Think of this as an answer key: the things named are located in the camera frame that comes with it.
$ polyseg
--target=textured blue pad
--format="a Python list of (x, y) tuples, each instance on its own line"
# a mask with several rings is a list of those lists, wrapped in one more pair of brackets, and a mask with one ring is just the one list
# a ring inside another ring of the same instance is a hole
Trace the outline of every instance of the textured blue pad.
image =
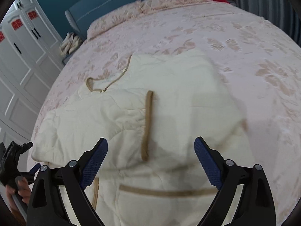
[(195, 140), (195, 153), (201, 162), (201, 165), (213, 186), (216, 186), (218, 190), (221, 189), (222, 183), (222, 173), (218, 168), (217, 164), (213, 160), (212, 156), (204, 146), (203, 142), (197, 138)]
[(91, 156), (90, 160), (82, 170), (82, 181), (80, 186), (82, 189), (85, 189), (87, 186), (90, 186), (93, 183), (93, 180), (104, 160), (106, 154), (108, 153), (108, 142), (103, 139), (102, 142), (98, 145), (94, 154)]
[(30, 174), (36, 174), (36, 172), (41, 168), (41, 164), (38, 163), (33, 166), (33, 168), (30, 169), (29, 173)]

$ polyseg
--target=black door handle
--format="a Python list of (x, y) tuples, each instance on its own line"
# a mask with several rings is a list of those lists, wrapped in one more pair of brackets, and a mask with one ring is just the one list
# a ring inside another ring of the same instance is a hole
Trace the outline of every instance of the black door handle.
[(38, 31), (34, 28), (35, 32), (38, 34), (38, 36), (41, 38), (40, 34), (38, 33)]
[(37, 37), (37, 35), (34, 33), (34, 31), (31, 30), (31, 32), (35, 35), (36, 39), (38, 40), (38, 37)]
[(20, 49), (18, 48), (18, 46), (14, 43), (16, 49), (19, 51), (20, 54), (22, 54), (22, 52), (20, 51)]

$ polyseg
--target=human hand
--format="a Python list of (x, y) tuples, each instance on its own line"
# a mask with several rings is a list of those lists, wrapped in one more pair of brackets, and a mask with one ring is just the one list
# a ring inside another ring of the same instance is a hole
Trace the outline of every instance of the human hand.
[[(18, 191), (18, 194), (23, 197), (22, 201), (28, 205), (29, 199), (30, 199), (30, 188), (28, 186), (28, 181), (26, 178), (22, 178), (22, 180), (18, 181), (18, 185), (20, 190)], [(6, 197), (8, 199), (8, 203), (12, 210), (19, 211), (19, 209), (16, 206), (16, 203), (14, 202), (12, 195), (15, 194), (16, 190), (10, 187), (9, 185), (5, 186), (6, 191)]]

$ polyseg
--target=leaf pattern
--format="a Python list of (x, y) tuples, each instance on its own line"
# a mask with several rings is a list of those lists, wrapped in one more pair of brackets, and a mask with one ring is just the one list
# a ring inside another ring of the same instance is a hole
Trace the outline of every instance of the leaf pattern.
[(208, 55), (242, 102), (252, 152), (265, 166), (280, 224), (301, 196), (301, 48), (269, 21), (229, 4), (137, 1), (94, 21), (88, 40), (53, 84), (31, 141), (46, 113), (65, 104), (87, 77), (119, 73), (133, 53), (176, 55), (193, 48)]

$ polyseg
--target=pile of clothes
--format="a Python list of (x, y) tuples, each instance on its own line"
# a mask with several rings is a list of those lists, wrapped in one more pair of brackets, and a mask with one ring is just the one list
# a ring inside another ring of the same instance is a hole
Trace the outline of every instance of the pile of clothes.
[(74, 32), (67, 33), (66, 38), (63, 40), (62, 44), (60, 45), (61, 54), (63, 57), (66, 57), (67, 54), (71, 54), (76, 49), (79, 48), (79, 46), (82, 44), (82, 39), (75, 35)]

